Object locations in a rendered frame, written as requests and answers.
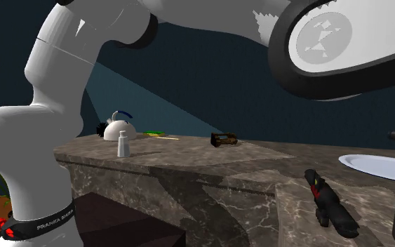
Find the small white bottle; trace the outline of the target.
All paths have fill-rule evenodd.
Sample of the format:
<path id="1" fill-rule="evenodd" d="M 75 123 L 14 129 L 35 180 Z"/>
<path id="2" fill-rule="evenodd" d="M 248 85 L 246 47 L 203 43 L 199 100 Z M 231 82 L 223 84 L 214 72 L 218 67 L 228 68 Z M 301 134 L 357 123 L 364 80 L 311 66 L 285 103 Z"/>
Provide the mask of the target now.
<path id="1" fill-rule="evenodd" d="M 124 157 L 130 156 L 130 145 L 129 145 L 129 139 L 128 139 L 128 135 L 127 135 L 126 131 L 119 132 L 117 156 L 119 158 L 124 158 Z"/>

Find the dark brown openwork holder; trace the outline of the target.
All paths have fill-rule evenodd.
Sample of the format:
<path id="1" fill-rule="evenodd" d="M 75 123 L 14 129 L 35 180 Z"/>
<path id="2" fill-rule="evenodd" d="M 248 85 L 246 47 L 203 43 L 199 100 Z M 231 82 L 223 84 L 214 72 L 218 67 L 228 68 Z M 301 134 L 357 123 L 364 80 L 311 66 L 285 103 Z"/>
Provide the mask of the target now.
<path id="1" fill-rule="evenodd" d="M 238 142 L 235 133 L 211 133 L 210 143 L 214 147 L 220 145 L 236 145 Z"/>

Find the black bird figure red marks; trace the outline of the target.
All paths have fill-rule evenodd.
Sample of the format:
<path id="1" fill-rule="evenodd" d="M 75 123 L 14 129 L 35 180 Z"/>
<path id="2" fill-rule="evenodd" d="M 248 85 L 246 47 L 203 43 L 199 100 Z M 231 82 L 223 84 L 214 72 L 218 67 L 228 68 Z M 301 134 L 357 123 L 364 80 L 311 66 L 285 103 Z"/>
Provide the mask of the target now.
<path id="1" fill-rule="evenodd" d="M 310 186 L 317 205 L 316 218 L 322 227 L 332 222 L 336 232 L 347 239 L 356 238 L 359 224 L 340 203 L 339 196 L 314 169 L 307 169 L 304 177 Z"/>

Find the white round basin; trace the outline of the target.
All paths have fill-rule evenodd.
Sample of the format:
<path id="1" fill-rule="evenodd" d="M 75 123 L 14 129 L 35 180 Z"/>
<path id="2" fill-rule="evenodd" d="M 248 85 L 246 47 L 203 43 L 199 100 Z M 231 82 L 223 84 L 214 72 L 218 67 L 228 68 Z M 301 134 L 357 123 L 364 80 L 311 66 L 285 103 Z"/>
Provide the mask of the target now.
<path id="1" fill-rule="evenodd" d="M 339 161 L 349 168 L 389 180 L 395 180 L 395 158 L 367 154 L 347 154 Z"/>

